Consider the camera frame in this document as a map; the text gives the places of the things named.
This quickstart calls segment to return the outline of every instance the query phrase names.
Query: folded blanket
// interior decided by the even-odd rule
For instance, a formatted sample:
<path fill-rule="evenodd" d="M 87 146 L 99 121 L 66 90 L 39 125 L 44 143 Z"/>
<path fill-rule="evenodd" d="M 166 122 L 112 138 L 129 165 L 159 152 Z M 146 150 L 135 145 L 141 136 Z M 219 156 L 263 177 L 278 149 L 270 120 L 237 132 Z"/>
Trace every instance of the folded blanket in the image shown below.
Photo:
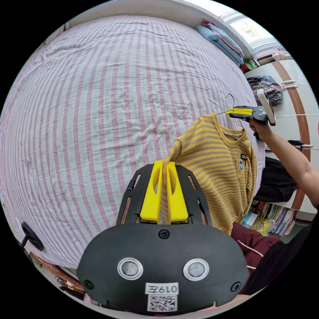
<path fill-rule="evenodd" d="M 232 38 L 230 38 L 222 29 L 216 27 L 208 21 L 203 21 L 202 24 L 204 27 L 211 29 L 219 38 L 221 38 L 225 42 L 225 44 L 227 44 L 231 49 L 233 49 L 240 57 L 244 57 L 244 53 L 242 49 L 239 47 L 239 45 Z"/>
<path fill-rule="evenodd" d="M 232 61 L 234 61 L 238 66 L 244 64 L 244 60 L 240 57 L 233 49 L 231 49 L 220 37 L 218 37 L 212 30 L 204 27 L 201 24 L 195 26 L 195 30 L 197 30 L 203 38 L 205 38 L 210 43 L 217 46 L 222 50 Z"/>

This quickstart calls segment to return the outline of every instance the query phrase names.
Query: person's arm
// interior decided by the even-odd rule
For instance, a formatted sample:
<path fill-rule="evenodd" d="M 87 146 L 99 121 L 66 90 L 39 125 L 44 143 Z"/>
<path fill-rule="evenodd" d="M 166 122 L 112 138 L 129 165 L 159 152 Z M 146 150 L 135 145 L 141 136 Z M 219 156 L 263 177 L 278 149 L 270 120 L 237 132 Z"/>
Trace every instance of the person's arm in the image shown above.
<path fill-rule="evenodd" d="M 278 157 L 290 176 L 305 192 L 312 205 L 319 206 L 319 172 L 311 165 L 302 152 L 288 141 L 275 134 L 268 125 L 250 121 L 250 127 Z"/>

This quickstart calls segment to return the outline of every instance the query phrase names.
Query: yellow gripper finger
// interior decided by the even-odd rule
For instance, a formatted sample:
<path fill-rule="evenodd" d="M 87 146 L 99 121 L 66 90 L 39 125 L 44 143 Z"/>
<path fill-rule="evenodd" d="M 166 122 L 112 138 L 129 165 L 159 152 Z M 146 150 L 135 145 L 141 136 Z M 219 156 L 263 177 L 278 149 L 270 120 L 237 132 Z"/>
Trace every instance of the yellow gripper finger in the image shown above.
<path fill-rule="evenodd" d="M 160 222 L 160 200 L 163 181 L 163 160 L 154 162 L 150 181 L 146 189 L 145 198 L 140 213 L 140 217 L 144 221 Z"/>
<path fill-rule="evenodd" d="M 166 167 L 166 185 L 169 223 L 187 221 L 188 211 L 174 162 Z"/>

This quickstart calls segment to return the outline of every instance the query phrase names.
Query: striped bedsheet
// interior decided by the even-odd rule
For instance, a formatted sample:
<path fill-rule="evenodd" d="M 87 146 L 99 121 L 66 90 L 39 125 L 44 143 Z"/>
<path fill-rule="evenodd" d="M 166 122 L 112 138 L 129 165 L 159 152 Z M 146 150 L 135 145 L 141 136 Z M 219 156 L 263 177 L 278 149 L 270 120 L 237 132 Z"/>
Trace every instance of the striped bedsheet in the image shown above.
<path fill-rule="evenodd" d="M 195 30 L 117 16 L 63 32 L 23 70 L 0 119 L 0 197 L 15 236 L 27 222 L 46 262 L 77 268 L 114 222 L 134 172 L 167 156 L 197 117 L 255 106 L 241 70 Z M 219 116 L 240 129 L 239 120 Z M 242 122 L 258 158 L 265 146 Z"/>

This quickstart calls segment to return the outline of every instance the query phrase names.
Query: white cord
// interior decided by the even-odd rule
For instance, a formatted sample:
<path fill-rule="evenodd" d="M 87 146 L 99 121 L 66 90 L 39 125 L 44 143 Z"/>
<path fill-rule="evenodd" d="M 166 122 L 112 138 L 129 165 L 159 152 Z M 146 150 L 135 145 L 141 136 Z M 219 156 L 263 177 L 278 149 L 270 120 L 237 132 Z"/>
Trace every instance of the white cord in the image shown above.
<path fill-rule="evenodd" d="M 290 114 L 290 115 L 281 115 L 281 116 L 276 116 L 276 119 L 278 119 L 279 117 L 304 116 L 304 115 L 316 115 L 316 116 L 319 116 L 319 114 Z"/>
<path fill-rule="evenodd" d="M 240 243 L 240 244 L 242 244 L 243 246 L 245 246 L 246 248 L 248 248 L 248 249 L 250 249 L 250 250 L 252 250 L 253 252 L 256 252 L 258 255 L 260 255 L 260 256 L 264 256 L 263 254 L 261 254 L 260 252 L 258 252 L 257 250 L 255 250 L 255 249 L 252 249 L 251 247 L 249 247 L 249 246 L 246 246 L 245 244 L 243 244 L 241 241 L 239 241 L 238 240 L 238 242 Z"/>

